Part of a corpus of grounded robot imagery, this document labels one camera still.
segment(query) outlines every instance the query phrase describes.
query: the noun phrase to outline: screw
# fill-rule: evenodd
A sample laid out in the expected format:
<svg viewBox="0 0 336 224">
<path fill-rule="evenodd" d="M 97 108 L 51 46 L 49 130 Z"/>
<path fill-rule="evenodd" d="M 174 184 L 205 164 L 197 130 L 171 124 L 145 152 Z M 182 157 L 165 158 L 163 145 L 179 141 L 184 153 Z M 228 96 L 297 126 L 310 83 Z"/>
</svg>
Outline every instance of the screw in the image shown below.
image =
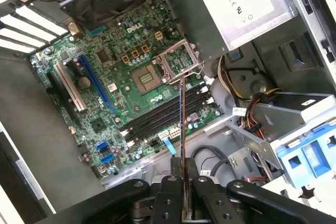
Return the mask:
<svg viewBox="0 0 336 224">
<path fill-rule="evenodd" d="M 244 185 L 240 182 L 236 182 L 233 184 L 234 187 L 237 187 L 237 188 L 242 188 Z"/>
<path fill-rule="evenodd" d="M 141 187 L 143 186 L 143 183 L 141 181 L 138 181 L 134 184 L 135 187 Z"/>
<path fill-rule="evenodd" d="M 168 178 L 168 181 L 176 181 L 176 177 L 171 176 L 171 177 Z"/>
<path fill-rule="evenodd" d="M 206 182 L 206 177 L 199 177 L 198 181 L 200 181 L 200 182 Z"/>
</svg>

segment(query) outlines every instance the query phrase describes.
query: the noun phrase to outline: sata port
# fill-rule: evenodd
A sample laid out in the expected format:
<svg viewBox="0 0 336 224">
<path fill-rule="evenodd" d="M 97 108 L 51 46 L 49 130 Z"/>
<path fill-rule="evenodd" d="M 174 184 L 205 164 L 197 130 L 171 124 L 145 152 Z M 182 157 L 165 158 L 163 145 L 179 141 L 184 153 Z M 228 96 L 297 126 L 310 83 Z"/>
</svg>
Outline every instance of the sata port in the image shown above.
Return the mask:
<svg viewBox="0 0 336 224">
<path fill-rule="evenodd" d="M 105 147 L 107 147 L 107 143 L 106 142 L 101 142 L 100 144 L 97 145 L 97 150 L 101 150 Z"/>
<path fill-rule="evenodd" d="M 104 148 L 100 149 L 99 152 L 100 153 L 105 153 L 105 152 L 108 152 L 110 149 L 108 146 L 105 146 Z"/>
<path fill-rule="evenodd" d="M 101 158 L 101 159 L 100 159 L 100 162 L 101 162 L 102 164 L 107 164 L 107 163 L 109 163 L 109 162 L 112 161 L 112 160 L 114 160 L 114 155 L 113 155 L 113 154 L 109 154 L 109 155 L 107 155 L 107 156 Z"/>
</svg>

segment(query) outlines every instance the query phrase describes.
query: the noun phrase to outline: blue pcie slot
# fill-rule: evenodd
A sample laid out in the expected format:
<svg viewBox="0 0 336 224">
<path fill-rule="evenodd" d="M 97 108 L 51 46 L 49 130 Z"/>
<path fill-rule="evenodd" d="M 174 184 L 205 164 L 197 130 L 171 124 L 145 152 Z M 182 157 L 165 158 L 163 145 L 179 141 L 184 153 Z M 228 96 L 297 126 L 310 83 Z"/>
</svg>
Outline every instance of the blue pcie slot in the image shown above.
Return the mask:
<svg viewBox="0 0 336 224">
<path fill-rule="evenodd" d="M 100 162 L 101 162 L 102 164 L 107 164 L 107 163 L 109 163 L 109 162 L 112 161 L 112 160 L 114 160 L 114 155 L 113 155 L 113 154 L 109 154 L 109 155 L 107 155 L 107 156 L 105 156 L 105 157 L 102 157 L 102 158 L 100 159 Z"/>
<path fill-rule="evenodd" d="M 107 143 L 106 142 L 101 142 L 100 144 L 97 145 L 97 150 L 101 150 L 103 148 L 107 147 Z"/>
<path fill-rule="evenodd" d="M 106 92 L 104 91 L 103 86 L 101 85 L 100 81 L 98 80 L 95 72 L 90 66 L 90 63 L 88 62 L 88 59 L 85 57 L 85 55 L 80 55 L 79 56 L 79 61 L 87 71 L 89 78 L 91 82 L 93 83 L 94 88 L 98 92 L 100 98 L 103 100 L 103 102 L 109 107 L 109 109 L 113 112 L 116 113 L 117 111 L 115 108 L 112 106 L 109 97 L 107 96 Z"/>
</svg>

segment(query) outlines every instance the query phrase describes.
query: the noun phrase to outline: capacitor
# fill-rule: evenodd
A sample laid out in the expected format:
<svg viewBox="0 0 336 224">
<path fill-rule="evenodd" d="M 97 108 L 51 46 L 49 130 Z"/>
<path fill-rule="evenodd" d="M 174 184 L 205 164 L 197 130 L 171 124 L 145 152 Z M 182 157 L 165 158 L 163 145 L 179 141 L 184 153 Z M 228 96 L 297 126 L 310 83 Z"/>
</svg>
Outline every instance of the capacitor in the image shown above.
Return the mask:
<svg viewBox="0 0 336 224">
<path fill-rule="evenodd" d="M 79 78 L 78 86 L 83 90 L 88 89 L 89 87 L 91 87 L 91 81 L 86 76 L 83 76 Z"/>
<path fill-rule="evenodd" d="M 44 53 L 45 55 L 51 55 L 51 50 L 50 50 L 49 48 L 46 48 L 46 49 L 43 51 L 43 53 Z"/>
</svg>

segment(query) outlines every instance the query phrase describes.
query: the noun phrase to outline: blue sata port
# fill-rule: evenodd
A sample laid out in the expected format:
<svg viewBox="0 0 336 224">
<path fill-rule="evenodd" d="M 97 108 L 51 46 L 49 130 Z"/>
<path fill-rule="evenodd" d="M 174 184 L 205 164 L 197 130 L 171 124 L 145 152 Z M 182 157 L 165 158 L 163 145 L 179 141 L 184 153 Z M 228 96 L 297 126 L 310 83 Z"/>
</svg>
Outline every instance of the blue sata port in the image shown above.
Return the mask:
<svg viewBox="0 0 336 224">
<path fill-rule="evenodd" d="M 107 147 L 107 143 L 106 142 L 101 142 L 100 144 L 97 145 L 97 150 L 101 150 L 103 148 Z"/>
<path fill-rule="evenodd" d="M 109 163 L 109 162 L 112 161 L 112 160 L 114 160 L 114 155 L 113 155 L 113 154 L 109 154 L 109 155 L 107 155 L 107 156 L 105 156 L 105 157 L 102 157 L 102 158 L 100 159 L 100 162 L 101 162 L 102 164 L 107 164 L 107 163 Z"/>
</svg>

